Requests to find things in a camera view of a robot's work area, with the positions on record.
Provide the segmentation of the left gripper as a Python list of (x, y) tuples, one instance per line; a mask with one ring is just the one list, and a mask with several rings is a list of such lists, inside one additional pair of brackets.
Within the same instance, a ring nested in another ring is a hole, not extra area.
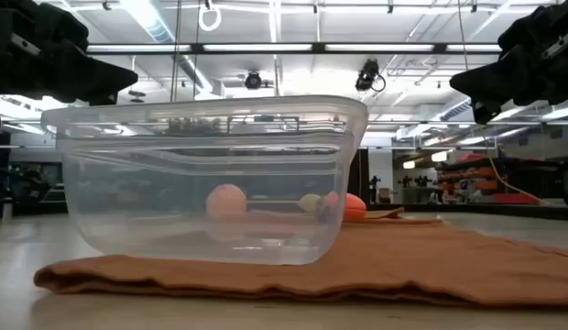
[(88, 28), (72, 13), (33, 0), (0, 0), (0, 94), (51, 95), (89, 106), (116, 105), (137, 82), (129, 69), (82, 55)]

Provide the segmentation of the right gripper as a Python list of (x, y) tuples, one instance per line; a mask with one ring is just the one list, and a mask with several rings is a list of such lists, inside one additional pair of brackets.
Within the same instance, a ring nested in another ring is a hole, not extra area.
[(539, 6), (498, 38), (500, 59), (455, 74), (450, 85), (471, 98), (474, 120), (485, 125), (502, 104), (568, 101), (568, 0)]

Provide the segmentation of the clear plastic tupperware container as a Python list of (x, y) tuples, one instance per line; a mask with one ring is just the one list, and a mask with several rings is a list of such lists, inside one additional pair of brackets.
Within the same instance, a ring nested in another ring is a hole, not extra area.
[[(105, 254), (303, 265), (343, 222), (366, 106), (334, 95), (215, 99), (48, 110), (66, 204), (82, 238)], [(233, 184), (244, 215), (214, 219), (209, 193)], [(336, 192), (325, 215), (298, 205)]]

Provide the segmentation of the large orange-pink toy peach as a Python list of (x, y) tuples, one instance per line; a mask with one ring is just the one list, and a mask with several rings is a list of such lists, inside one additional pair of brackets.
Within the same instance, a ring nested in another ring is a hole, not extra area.
[(205, 213), (214, 219), (229, 219), (246, 213), (246, 194), (236, 185), (221, 184), (207, 196)]

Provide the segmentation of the orange toy carrot green top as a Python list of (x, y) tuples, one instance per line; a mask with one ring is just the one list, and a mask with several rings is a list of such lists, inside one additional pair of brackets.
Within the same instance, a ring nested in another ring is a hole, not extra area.
[[(340, 195), (330, 192), (317, 202), (317, 212), (320, 215), (331, 213), (337, 209), (340, 202)], [(349, 192), (344, 195), (343, 219), (347, 223), (360, 223), (366, 219), (366, 204)]]

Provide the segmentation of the yellow toy lemon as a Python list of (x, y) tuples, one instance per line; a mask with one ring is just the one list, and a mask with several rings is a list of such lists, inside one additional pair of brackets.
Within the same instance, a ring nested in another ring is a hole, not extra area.
[(306, 213), (315, 213), (320, 208), (321, 200), (320, 195), (309, 193), (302, 196), (297, 205)]

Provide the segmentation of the shelf with orange bins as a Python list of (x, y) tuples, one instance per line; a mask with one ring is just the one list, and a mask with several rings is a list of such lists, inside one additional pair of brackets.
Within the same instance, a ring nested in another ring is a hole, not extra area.
[(446, 204), (568, 204), (568, 161), (473, 154), (436, 171)]

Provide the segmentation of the black room pillar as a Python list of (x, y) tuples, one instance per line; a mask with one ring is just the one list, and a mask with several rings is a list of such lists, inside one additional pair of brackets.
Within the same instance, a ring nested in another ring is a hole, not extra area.
[(359, 149), (351, 162), (348, 192), (359, 197), (365, 204), (368, 204), (370, 198), (369, 152), (366, 148)]

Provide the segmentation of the brown cloth mat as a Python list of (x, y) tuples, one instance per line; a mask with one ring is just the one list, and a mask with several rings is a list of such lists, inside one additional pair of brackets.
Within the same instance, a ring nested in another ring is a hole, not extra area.
[(568, 309), (568, 250), (484, 236), (439, 220), (374, 212), (343, 226), (333, 247), (302, 266), (80, 258), (39, 269), (56, 294), (112, 292), (238, 299), (399, 300), (487, 308)]

